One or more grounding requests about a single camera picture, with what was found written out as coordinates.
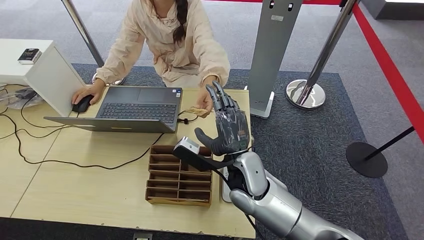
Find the woman's right hand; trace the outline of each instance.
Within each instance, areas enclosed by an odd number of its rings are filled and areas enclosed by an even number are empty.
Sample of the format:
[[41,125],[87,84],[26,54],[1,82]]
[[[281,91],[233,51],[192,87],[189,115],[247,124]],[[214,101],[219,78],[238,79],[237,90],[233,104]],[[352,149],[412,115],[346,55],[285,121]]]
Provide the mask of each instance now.
[[103,95],[103,91],[105,89],[105,82],[103,80],[101,80],[100,78],[97,78],[94,81],[94,84],[91,86],[87,86],[87,87],[82,87],[81,89],[79,89],[78,91],[76,91],[73,96],[72,96],[72,104],[78,104],[81,99],[83,99],[84,97],[88,96],[88,95],[93,95],[93,99],[90,101],[90,105],[93,105],[95,103],[97,103]]

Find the white box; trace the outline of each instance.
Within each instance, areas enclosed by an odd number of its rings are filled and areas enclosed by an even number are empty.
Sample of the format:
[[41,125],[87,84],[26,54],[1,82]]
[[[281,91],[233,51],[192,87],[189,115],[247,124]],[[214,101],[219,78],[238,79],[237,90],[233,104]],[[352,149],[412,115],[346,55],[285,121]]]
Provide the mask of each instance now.
[[[42,54],[35,64],[22,65],[18,58],[29,48],[40,49]],[[3,84],[30,86],[62,117],[71,113],[72,95],[85,86],[52,40],[0,38],[0,86]]]

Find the laptop touchpad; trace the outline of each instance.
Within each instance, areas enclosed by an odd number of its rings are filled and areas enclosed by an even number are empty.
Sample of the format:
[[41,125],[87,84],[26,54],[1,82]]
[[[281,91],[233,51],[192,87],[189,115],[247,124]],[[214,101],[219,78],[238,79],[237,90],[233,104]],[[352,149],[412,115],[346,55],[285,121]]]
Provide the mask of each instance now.
[[141,88],[137,102],[142,103],[161,103],[165,99],[164,91],[160,88]]

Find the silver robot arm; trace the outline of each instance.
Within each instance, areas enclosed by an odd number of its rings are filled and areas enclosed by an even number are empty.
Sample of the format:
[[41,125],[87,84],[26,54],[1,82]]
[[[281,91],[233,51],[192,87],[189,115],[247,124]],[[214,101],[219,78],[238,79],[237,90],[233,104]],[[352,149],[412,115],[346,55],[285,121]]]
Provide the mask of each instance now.
[[[219,83],[206,89],[212,98],[218,137],[205,135],[197,128],[197,139],[214,155],[214,161],[199,155],[200,146],[183,137],[173,154],[199,171],[217,172],[231,189],[232,203],[246,215],[254,217],[279,237],[289,240],[363,240],[352,231],[317,216],[302,206],[281,181],[264,169],[261,158],[248,151],[250,132],[244,111],[231,99]],[[218,171],[227,167],[228,180]]]
[[232,203],[245,214],[254,217],[270,231],[288,240],[363,240],[348,229],[339,227],[317,216],[295,196],[291,195],[281,181],[268,171],[258,168],[261,159],[254,152],[246,152],[237,157],[235,165],[243,165],[246,178],[252,184],[247,184],[247,190],[264,189],[259,195],[251,195],[240,189],[232,189],[229,197]]

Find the tan paper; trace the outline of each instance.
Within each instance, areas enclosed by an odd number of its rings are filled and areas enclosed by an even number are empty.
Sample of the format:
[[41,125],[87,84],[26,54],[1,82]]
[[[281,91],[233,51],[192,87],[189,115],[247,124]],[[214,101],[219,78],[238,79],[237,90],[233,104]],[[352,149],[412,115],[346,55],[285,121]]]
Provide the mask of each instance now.
[[208,110],[199,109],[192,106],[189,109],[185,110],[184,112],[189,114],[196,114],[197,116],[203,116],[208,113]]

